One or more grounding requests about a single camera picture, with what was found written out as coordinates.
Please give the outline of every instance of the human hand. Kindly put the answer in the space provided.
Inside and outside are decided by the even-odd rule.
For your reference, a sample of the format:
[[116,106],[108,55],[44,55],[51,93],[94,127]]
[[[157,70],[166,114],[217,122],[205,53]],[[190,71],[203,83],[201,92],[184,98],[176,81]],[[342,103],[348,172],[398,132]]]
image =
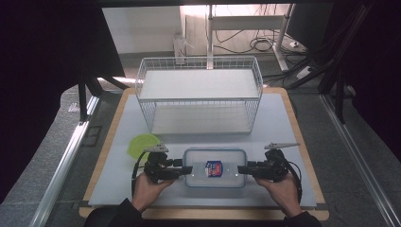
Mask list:
[[282,208],[283,213],[292,218],[302,213],[298,203],[298,193],[295,179],[291,173],[287,174],[281,182],[273,183],[265,179],[255,178],[257,184],[265,187],[271,198]]
[[153,183],[145,173],[139,174],[136,178],[135,192],[132,196],[132,206],[139,212],[144,212],[159,198],[160,193],[166,187],[172,185],[174,181],[164,180],[161,183]]

